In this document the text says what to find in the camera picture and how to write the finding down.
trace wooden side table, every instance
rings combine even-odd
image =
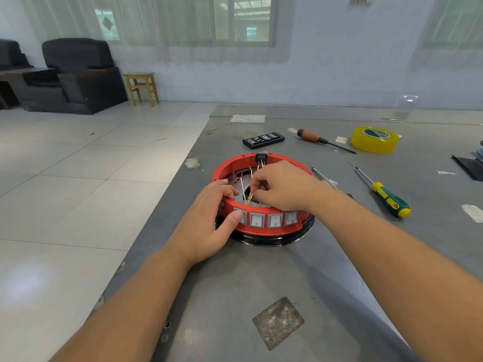
[[[128,92],[131,97],[131,102],[134,106],[136,106],[136,99],[134,99],[134,91],[136,91],[136,93],[138,94],[139,102],[142,103],[142,97],[141,97],[141,92],[139,91],[139,88],[146,89],[149,97],[149,102],[152,107],[154,107],[154,102],[153,102],[153,97],[151,93],[154,93],[154,96],[156,97],[156,103],[159,104],[159,97],[157,96],[156,82],[154,81],[153,72],[151,73],[133,72],[129,74],[124,74],[124,79],[126,80],[126,86],[128,88]]]

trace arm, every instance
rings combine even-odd
[[[166,316],[188,270],[226,243],[243,217],[233,212],[215,230],[223,196],[238,191],[226,180],[196,197],[168,242],[57,352],[51,362],[149,361]]]
[[[263,203],[314,214],[423,360],[483,360],[483,284],[478,279],[288,162],[258,170],[251,189]]]

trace yellow tape roll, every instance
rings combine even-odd
[[[390,153],[398,141],[397,133],[378,127],[357,127],[351,138],[353,146],[374,153]]]

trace forearm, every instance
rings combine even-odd
[[[424,360],[482,360],[482,283],[343,192],[320,189],[311,212],[416,353]]]
[[[149,361],[189,265],[165,245],[51,359]]]

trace armchair backrest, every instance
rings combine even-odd
[[[42,44],[45,64],[61,73],[113,67],[109,45],[90,38],[59,38]]]
[[[0,69],[3,66],[28,66],[27,57],[15,40],[0,39]]]

